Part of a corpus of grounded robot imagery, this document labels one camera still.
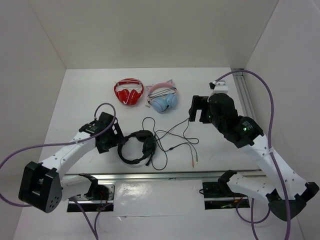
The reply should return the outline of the black headset with cable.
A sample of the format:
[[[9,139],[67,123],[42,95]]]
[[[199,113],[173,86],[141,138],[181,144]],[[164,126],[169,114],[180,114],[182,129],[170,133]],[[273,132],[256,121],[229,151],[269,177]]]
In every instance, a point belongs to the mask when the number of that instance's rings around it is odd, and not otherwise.
[[[168,130],[157,129],[157,122],[147,116],[142,120],[142,129],[134,131],[124,137],[117,147],[117,154],[123,164],[130,168],[151,167],[160,172],[168,168],[174,156],[173,152],[183,159],[187,148],[191,168],[199,163],[196,146],[200,143],[197,137],[188,137],[190,120],[187,118]]]

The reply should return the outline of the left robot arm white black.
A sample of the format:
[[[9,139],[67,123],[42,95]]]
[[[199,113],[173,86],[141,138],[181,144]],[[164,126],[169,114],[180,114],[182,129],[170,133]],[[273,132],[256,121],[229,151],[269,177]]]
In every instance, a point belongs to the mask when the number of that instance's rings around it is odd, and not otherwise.
[[[118,119],[102,112],[98,119],[83,125],[71,142],[47,159],[31,161],[23,171],[18,198],[45,213],[51,213],[61,201],[83,195],[92,200],[104,187],[87,173],[66,177],[66,173],[85,154],[97,149],[102,154],[124,139]]]

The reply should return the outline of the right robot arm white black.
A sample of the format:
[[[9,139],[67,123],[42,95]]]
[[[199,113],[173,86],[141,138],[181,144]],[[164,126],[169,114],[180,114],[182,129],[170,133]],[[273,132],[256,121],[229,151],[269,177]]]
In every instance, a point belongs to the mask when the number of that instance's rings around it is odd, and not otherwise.
[[[223,137],[246,153],[271,180],[262,183],[228,170],[218,179],[218,190],[223,196],[232,193],[246,195],[268,205],[282,221],[296,217],[320,190],[315,182],[300,177],[285,160],[268,146],[268,137],[250,117],[241,116],[234,100],[228,95],[225,82],[211,83],[210,96],[194,95],[188,111],[189,120],[213,124]]]

